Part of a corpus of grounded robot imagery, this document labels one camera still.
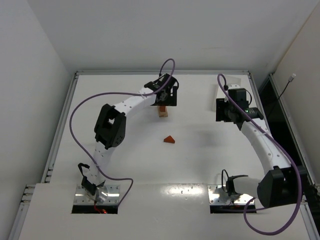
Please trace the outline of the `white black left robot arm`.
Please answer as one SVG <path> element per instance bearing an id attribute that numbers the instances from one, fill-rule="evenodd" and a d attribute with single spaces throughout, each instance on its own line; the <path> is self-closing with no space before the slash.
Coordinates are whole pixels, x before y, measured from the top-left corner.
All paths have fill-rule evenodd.
<path id="1" fill-rule="evenodd" d="M 89 155 L 92 163 L 78 164 L 83 176 L 81 185 L 91 196 L 97 195 L 107 179 L 112 179 L 106 177 L 106 167 L 116 147 L 125 139 L 127 120 L 149 106 L 175 107 L 178 89 L 178 80 L 166 73 L 146 83 L 128 99 L 102 106 L 94 126 L 95 150 Z"/>

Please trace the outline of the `long light wood block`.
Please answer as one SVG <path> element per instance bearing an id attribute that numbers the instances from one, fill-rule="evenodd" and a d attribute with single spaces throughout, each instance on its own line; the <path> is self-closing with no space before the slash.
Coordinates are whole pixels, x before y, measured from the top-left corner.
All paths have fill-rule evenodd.
<path id="1" fill-rule="evenodd" d="M 168 112 L 167 111 L 159 111 L 158 116 L 160 118 L 167 118 L 168 117 Z"/>

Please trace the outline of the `red-brown triangle wood block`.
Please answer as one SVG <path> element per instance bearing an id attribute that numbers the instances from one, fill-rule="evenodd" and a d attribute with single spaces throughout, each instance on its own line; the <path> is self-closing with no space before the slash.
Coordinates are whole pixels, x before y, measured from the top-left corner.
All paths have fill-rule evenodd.
<path id="1" fill-rule="evenodd" d="M 167 136 L 166 138 L 163 139 L 163 142 L 164 143 L 174 144 L 176 141 L 171 135 L 169 135 L 169 136 Z"/>

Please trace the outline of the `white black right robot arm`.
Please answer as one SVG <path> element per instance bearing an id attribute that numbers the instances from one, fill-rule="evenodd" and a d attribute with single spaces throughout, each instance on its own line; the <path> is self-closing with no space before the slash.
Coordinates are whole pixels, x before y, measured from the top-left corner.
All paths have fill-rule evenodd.
<path id="1" fill-rule="evenodd" d="M 262 179 L 248 175 L 228 176 L 225 190 L 229 196 L 248 194 L 260 201 L 263 207 L 273 208 L 299 202 L 303 195 L 303 180 L 307 171 L 294 166 L 267 132 L 266 122 L 257 107 L 250 107 L 247 90 L 236 84 L 224 85 L 227 93 L 216 99 L 216 121 L 233 123 L 248 139 L 257 154 L 263 171 Z"/>

